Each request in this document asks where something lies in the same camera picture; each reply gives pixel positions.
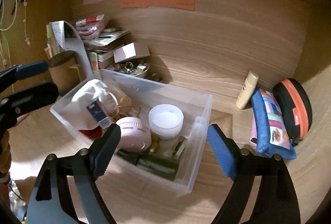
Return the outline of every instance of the white round container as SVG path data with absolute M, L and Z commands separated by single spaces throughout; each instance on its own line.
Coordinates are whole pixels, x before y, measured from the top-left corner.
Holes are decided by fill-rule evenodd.
M 152 132 L 158 134 L 161 139 L 171 139 L 180 133 L 184 114 L 174 105 L 160 104 L 150 110 L 148 119 Z
M 121 128 L 121 140 L 117 148 L 141 152 L 151 146 L 151 131 L 142 124 L 140 118 L 125 117 L 118 120 L 116 124 Z

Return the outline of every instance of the pink box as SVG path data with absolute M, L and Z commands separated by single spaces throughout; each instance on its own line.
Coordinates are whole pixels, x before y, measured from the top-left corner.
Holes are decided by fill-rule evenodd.
M 131 43 L 114 50 L 115 63 L 149 56 L 146 44 Z

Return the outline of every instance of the black and orange case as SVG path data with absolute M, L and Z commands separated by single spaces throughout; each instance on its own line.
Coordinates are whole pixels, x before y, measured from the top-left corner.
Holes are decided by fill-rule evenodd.
M 282 110 L 287 133 L 296 146 L 312 125 L 312 106 L 308 95 L 294 78 L 278 83 L 273 94 Z

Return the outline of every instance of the mug handle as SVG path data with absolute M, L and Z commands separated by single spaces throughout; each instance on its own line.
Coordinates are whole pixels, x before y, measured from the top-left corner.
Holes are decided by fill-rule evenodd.
M 82 82 L 85 80 L 85 75 L 82 72 L 82 67 L 80 66 L 80 64 L 73 64 L 72 66 L 69 66 L 69 68 L 71 69 L 76 69 L 78 72 L 78 77 L 79 77 L 79 81 Z

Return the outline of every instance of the brown mug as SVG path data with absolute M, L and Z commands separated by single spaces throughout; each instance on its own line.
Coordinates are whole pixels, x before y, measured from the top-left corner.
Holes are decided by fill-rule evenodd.
M 56 54 L 48 61 L 53 82 L 64 96 L 85 79 L 82 67 L 75 60 L 75 52 L 66 50 Z

